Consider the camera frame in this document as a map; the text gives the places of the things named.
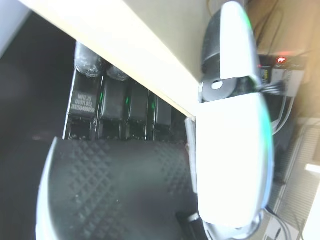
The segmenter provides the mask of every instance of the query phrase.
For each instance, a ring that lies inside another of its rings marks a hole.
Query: dark background
[[[0,240],[31,240],[38,186],[61,137],[75,40],[33,13],[0,59]]]

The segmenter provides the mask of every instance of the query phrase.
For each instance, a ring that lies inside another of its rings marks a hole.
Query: ribbed panel
[[[320,159],[320,155],[315,156],[320,128],[309,127],[298,134],[300,137],[291,143],[279,166],[287,184],[273,185],[269,206],[284,221],[303,231],[319,186],[319,178],[306,171],[305,167],[307,164],[315,164],[314,159]],[[269,220],[270,217],[265,215],[252,240],[264,239]]]

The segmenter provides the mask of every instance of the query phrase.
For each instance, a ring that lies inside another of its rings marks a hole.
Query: robotic arm
[[[195,126],[186,121],[189,145],[196,140],[192,184],[208,239],[250,237],[268,204],[274,149],[267,105],[256,90],[258,65],[248,16],[237,2],[224,4],[204,38]]]

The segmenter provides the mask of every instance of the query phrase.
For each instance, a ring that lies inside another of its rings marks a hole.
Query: circular hole
[[[214,81],[214,82],[212,83],[211,88],[212,88],[213,90],[217,90],[217,89],[220,89],[220,88],[222,87],[222,85],[223,85],[223,82],[220,81],[220,80],[217,80],[217,81]]]

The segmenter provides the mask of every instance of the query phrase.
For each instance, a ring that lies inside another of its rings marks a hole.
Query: diamond pattern texture
[[[176,213],[194,213],[182,145],[59,140],[49,206],[60,240],[183,239]]]

